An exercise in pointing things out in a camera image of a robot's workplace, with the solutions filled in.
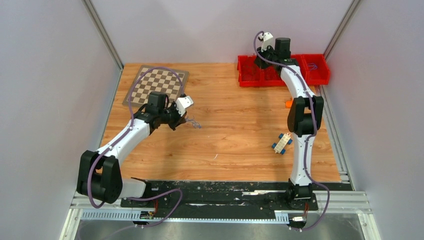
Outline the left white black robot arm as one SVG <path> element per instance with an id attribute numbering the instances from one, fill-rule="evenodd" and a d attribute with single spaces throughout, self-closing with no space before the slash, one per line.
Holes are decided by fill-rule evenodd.
<path id="1" fill-rule="evenodd" d="M 147 190 L 150 183 L 139 178 L 123 178 L 121 165 L 161 125 L 175 130 L 186 122 L 187 110 L 194 104 L 192 98 L 182 94 L 170 104 L 167 101 L 165 93 L 151 92 L 147 103 L 130 112 L 131 118 L 120 133 L 97 150 L 86 150 L 81 155 L 76 191 L 87 196 L 94 208 L 118 199 L 133 199 L 140 207 L 152 203 L 153 193 Z"/>

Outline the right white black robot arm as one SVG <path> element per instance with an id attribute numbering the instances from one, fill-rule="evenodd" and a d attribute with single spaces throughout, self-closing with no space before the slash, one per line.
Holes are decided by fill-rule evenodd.
<path id="1" fill-rule="evenodd" d="M 292 97 L 287 127 L 293 135 L 294 161 L 283 202 L 289 208 L 298 209 L 313 199 L 309 168 L 313 143 L 321 126 L 324 99 L 315 95 L 307 85 L 300 62 L 291 56 L 289 38 L 274 38 L 271 33 L 260 31 L 253 41 L 261 42 L 260 47 L 254 47 L 255 64 L 261 69 L 273 67 Z"/>

